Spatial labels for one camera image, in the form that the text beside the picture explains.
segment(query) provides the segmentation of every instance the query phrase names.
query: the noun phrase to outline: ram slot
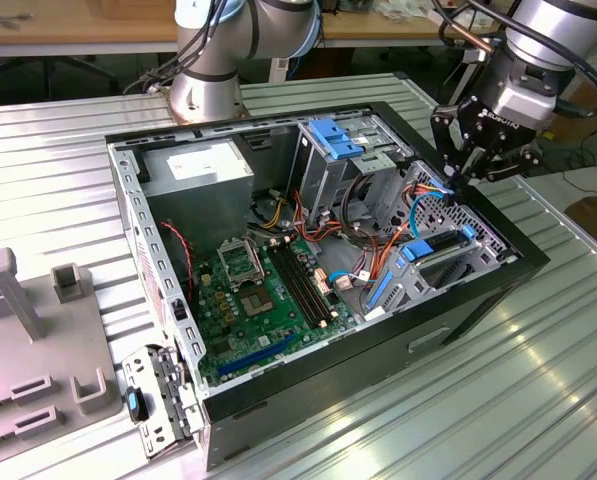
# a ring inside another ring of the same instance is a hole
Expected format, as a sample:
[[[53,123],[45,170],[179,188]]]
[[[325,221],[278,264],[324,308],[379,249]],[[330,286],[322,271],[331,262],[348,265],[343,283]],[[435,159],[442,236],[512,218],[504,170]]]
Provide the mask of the ram slot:
[[[267,253],[292,298],[298,304],[309,328],[320,327],[322,321],[329,319],[329,309],[292,251],[288,248],[279,248]]]

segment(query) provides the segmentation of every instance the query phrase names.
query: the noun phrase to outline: metal table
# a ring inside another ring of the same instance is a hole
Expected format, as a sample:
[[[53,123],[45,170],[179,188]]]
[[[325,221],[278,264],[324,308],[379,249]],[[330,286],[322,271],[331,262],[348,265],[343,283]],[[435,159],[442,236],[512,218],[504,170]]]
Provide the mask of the metal table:
[[[391,75],[254,85],[254,114],[386,100],[430,138],[430,100]],[[117,374],[152,338],[102,136],[171,125],[158,96],[0,107],[0,245],[20,277],[93,274]],[[468,336],[237,457],[219,478],[597,475],[597,245],[521,180],[483,187],[551,263]],[[203,478],[189,447],[147,465],[126,410],[0,463],[0,479]]]

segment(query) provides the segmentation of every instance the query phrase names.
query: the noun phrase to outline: label sticker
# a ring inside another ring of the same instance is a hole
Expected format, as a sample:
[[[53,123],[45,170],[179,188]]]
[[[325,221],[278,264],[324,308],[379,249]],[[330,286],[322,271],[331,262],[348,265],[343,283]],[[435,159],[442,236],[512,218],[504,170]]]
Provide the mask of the label sticker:
[[[242,162],[228,143],[216,143],[195,152],[172,155],[167,160],[176,180],[242,170]]]

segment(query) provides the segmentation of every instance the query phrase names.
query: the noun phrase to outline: motherboard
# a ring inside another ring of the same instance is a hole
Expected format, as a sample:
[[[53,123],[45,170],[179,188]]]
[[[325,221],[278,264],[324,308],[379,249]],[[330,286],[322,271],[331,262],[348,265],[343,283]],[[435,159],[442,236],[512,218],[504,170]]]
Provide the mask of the motherboard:
[[[230,242],[196,266],[201,279],[197,322],[207,346],[200,370],[210,386],[356,325],[304,240],[276,247],[236,242],[240,254]],[[234,287],[234,277],[242,275],[252,280]]]

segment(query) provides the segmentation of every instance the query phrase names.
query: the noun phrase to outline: metal bracket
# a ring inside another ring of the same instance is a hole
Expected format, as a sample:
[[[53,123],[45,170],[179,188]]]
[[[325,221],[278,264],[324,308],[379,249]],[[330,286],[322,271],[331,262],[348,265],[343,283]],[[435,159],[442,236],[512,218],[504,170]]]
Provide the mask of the metal bracket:
[[[205,427],[193,386],[184,383],[184,367],[173,348],[146,346],[122,362],[127,383],[140,389],[147,419],[139,424],[147,458],[193,439]]]

